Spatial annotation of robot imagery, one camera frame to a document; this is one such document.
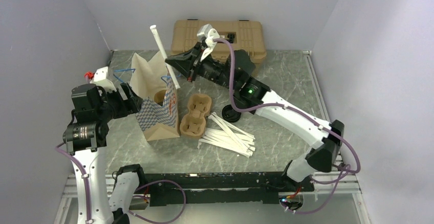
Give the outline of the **paper bag with blue handles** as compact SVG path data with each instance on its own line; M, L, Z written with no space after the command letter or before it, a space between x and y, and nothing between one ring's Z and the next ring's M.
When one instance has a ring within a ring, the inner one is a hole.
M161 53L157 52L150 60L134 53L129 67L111 65L111 68L120 82L125 82L125 75L130 74L129 85L143 99L141 110L135 116L145 139L155 141L180 137L177 89ZM164 103L159 106L154 102L154 95L164 89Z

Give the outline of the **single white straw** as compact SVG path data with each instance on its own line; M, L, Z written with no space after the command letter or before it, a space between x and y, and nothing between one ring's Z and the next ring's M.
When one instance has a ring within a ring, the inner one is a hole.
M158 33L157 26L156 25L151 25L149 27L149 29L151 30L151 32L152 32L152 34L154 36L155 42L156 42L156 44L157 44L157 46L159 48L159 51L160 51L160 53L161 53L161 55L163 57L163 62L165 62L165 59L167 58L167 54L166 54L166 51L164 49L161 37L160 37L160 35ZM166 63L166 68L168 70L169 76L171 77L171 79L172 79L172 81L173 81L176 89L180 89L181 87L179 85L179 82L177 80L177 77L175 75L175 72L174 72L172 66L170 66L170 65L168 65Z

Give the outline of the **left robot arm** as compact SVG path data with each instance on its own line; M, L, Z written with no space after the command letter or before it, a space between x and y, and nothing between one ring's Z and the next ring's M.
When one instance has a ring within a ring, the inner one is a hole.
M129 223L128 211L134 193L146 189L147 179L139 164L119 168L111 195L107 193L105 156L108 122L138 113L143 103L127 83L122 83L126 97L119 90L109 91L87 83L72 89L72 120L63 133L63 145L56 150L73 164L78 223Z

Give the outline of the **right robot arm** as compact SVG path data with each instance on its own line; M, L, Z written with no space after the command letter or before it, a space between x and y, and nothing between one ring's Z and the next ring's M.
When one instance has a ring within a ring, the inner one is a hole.
M232 109L267 118L302 138L309 145L306 153L291 160L284 170L282 184L294 191L314 172L331 172L341 147L344 124L329 122L298 109L260 82L251 72L255 64L245 50L231 51L225 63L207 55L198 42L187 52L169 56L165 63L175 68L189 82L202 77L229 89Z

